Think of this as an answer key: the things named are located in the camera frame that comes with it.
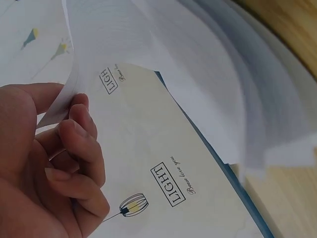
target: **fingernail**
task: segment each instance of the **fingernail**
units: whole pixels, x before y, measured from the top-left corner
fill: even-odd
[[[78,124],[74,120],[73,120],[73,123],[74,123],[74,129],[75,129],[77,134],[79,134],[80,136],[83,136],[83,137],[88,136],[88,132],[85,131],[84,128],[82,128],[80,124]]]
[[[53,168],[45,168],[45,174],[50,181],[65,181],[71,178],[69,173]]]

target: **hanging lamp illustration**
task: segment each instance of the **hanging lamp illustration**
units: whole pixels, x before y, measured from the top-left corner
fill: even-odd
[[[57,56],[60,56],[60,55],[62,55],[64,53],[68,53],[69,54],[69,49],[70,48],[71,48],[70,40],[68,38],[66,40],[64,38],[62,38],[60,44],[57,47],[57,50],[56,50],[55,54],[51,57],[51,59],[49,61],[46,62],[46,64],[39,71],[37,71],[36,74],[33,75],[31,80],[33,80],[33,78],[35,78]]]
[[[34,41],[39,35],[39,30],[37,28],[33,28],[28,36],[28,38],[23,42],[23,46],[21,49],[24,49],[26,45],[32,41]]]
[[[52,56],[51,60],[55,59],[56,56],[62,55],[65,52],[69,53],[69,51],[67,50],[67,44],[62,41],[58,45],[58,48],[57,48],[55,54]]]
[[[143,212],[147,207],[149,203],[147,199],[145,198],[144,194],[137,193],[126,200],[124,200],[121,205],[119,206],[120,212],[108,219],[105,219],[103,222],[108,221],[118,215],[123,215],[124,217],[133,217],[141,212]]]

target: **hand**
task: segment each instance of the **hand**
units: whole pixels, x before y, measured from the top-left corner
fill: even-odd
[[[69,118],[35,136],[37,115],[61,89],[55,83],[0,88],[0,237],[85,238],[109,212],[87,96],[76,95]]]

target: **wooden table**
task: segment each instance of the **wooden table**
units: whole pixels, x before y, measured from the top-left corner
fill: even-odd
[[[317,0],[236,2],[279,36],[317,78]],[[265,180],[248,177],[246,190],[276,238],[317,238],[317,166],[269,168]]]

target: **stack of paper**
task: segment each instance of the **stack of paper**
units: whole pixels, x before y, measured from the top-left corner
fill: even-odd
[[[224,163],[241,179],[313,165],[317,86],[250,15],[230,0],[28,0],[0,17],[1,84],[68,77],[38,127],[90,98],[111,205],[92,237],[272,237]]]
[[[121,61],[159,70],[222,160],[241,164],[241,178],[263,175],[267,165],[314,164],[307,111],[316,109],[303,106],[306,86],[226,2],[65,0],[63,7],[73,69],[39,127],[60,121],[69,92],[85,88],[103,63]]]

